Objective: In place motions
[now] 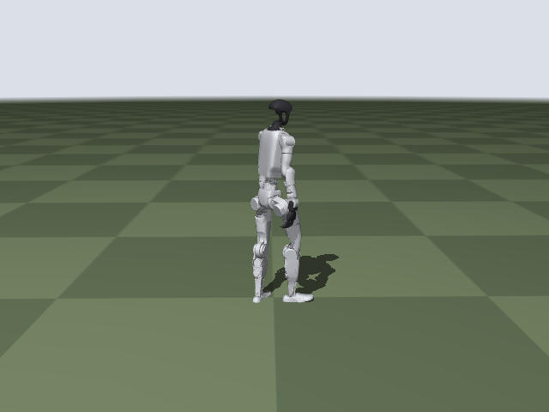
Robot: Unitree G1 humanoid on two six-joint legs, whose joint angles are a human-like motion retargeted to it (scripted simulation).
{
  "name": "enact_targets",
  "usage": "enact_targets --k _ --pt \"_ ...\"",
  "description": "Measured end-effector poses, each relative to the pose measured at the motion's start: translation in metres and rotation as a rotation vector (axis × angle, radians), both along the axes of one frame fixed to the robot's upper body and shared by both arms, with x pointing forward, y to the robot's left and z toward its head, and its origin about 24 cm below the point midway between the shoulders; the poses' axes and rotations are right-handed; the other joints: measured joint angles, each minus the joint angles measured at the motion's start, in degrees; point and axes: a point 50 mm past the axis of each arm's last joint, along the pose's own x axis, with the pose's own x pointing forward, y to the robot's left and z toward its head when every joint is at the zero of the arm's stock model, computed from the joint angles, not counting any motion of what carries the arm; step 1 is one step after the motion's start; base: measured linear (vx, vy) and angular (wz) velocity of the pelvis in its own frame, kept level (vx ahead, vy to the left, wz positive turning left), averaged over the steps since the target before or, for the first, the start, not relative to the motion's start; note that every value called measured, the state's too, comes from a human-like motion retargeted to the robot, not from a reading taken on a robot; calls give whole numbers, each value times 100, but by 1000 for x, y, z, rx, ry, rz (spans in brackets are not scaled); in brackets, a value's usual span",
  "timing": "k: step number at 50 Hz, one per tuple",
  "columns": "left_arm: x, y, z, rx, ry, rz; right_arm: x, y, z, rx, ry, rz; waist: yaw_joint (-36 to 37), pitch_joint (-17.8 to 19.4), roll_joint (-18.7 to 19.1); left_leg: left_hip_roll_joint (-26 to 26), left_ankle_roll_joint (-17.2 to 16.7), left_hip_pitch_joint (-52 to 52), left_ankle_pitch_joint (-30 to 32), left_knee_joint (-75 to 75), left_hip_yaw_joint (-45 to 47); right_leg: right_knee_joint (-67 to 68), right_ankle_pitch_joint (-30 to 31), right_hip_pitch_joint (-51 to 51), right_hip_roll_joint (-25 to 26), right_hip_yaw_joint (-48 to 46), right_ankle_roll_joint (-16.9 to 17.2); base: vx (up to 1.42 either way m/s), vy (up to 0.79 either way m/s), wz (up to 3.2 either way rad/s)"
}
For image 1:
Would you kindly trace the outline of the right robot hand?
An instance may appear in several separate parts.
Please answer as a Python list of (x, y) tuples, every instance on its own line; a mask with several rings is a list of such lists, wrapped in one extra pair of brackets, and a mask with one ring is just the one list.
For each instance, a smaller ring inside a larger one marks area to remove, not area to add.
[(296, 219), (296, 210), (298, 210), (298, 207), (297, 208), (293, 207), (293, 201), (289, 202), (288, 209), (289, 209), (289, 213), (287, 215), (287, 221), (286, 221), (285, 225), (280, 226), (282, 228), (290, 227), (293, 224), (294, 220)]

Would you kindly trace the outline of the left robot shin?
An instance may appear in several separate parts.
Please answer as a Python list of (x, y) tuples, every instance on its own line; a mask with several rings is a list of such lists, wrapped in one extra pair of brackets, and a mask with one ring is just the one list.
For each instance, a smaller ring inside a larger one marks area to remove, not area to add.
[(263, 291), (263, 284), (264, 284), (264, 277), (266, 276), (267, 272), (267, 265), (268, 265), (268, 256), (266, 257), (257, 257), (255, 254), (256, 244), (253, 247), (253, 274), (255, 277), (255, 293), (256, 296), (261, 298), (262, 297), (262, 291)]

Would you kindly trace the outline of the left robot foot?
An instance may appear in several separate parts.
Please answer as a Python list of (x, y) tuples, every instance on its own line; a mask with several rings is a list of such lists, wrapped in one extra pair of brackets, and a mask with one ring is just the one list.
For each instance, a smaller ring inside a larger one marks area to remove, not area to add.
[(262, 297), (261, 298), (257, 294), (257, 296), (255, 296), (252, 301), (255, 302), (255, 303), (258, 303), (258, 302), (261, 302), (262, 300), (264, 300), (265, 298), (269, 297), (270, 295), (271, 295), (271, 291), (266, 290), (266, 291), (262, 292)]

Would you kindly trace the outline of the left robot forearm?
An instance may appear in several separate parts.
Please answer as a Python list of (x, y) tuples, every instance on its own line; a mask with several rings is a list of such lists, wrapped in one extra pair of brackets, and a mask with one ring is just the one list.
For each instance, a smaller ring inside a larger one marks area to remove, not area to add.
[[(259, 170), (258, 170), (258, 174), (259, 174)], [(262, 175), (259, 174), (259, 188), (262, 189), (263, 188), (263, 182), (265, 182), (267, 180), (267, 177), (264, 177)]]

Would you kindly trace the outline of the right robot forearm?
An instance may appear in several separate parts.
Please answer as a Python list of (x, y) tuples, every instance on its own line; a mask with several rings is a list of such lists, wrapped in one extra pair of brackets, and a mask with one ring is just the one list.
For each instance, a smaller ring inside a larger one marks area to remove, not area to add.
[(286, 171), (286, 180), (284, 186), (287, 190), (287, 199), (288, 203), (293, 201), (293, 207), (297, 208), (299, 206), (298, 193), (295, 187), (295, 171), (292, 168), (288, 168)]

